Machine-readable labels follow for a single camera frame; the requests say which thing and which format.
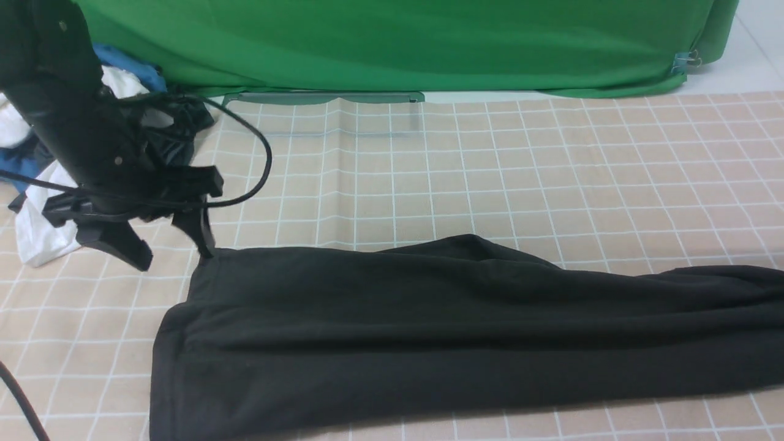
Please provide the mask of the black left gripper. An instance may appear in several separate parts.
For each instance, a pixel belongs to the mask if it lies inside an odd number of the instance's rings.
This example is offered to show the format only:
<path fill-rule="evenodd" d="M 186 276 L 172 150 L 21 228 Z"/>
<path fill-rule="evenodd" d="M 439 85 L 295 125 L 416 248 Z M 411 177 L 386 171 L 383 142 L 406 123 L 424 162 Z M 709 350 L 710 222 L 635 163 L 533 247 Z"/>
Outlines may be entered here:
<path fill-rule="evenodd" d="M 217 167 L 146 170 L 102 165 L 79 170 L 75 181 L 75 190 L 48 198 L 42 214 L 56 228 L 75 221 L 81 246 L 147 271 L 153 252 L 128 221 L 173 215 L 171 225 L 191 239 L 200 257 L 214 257 L 208 209 L 201 207 L 207 197 L 223 195 L 224 179 Z"/>

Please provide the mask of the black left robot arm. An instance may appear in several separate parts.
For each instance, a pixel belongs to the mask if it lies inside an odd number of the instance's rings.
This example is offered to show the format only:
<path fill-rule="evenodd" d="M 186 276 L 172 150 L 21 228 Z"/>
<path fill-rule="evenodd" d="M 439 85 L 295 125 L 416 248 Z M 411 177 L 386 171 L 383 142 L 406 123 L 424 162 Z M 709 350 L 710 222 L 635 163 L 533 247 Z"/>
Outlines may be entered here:
<path fill-rule="evenodd" d="M 212 115 L 168 94 L 120 99 L 102 75 L 76 3 L 2 2 L 2 92 L 75 181 L 47 199 L 45 220 L 73 224 L 79 245 L 146 271 L 153 254 L 130 221 L 169 218 L 211 258 L 206 202 L 224 180 L 189 161 Z"/>

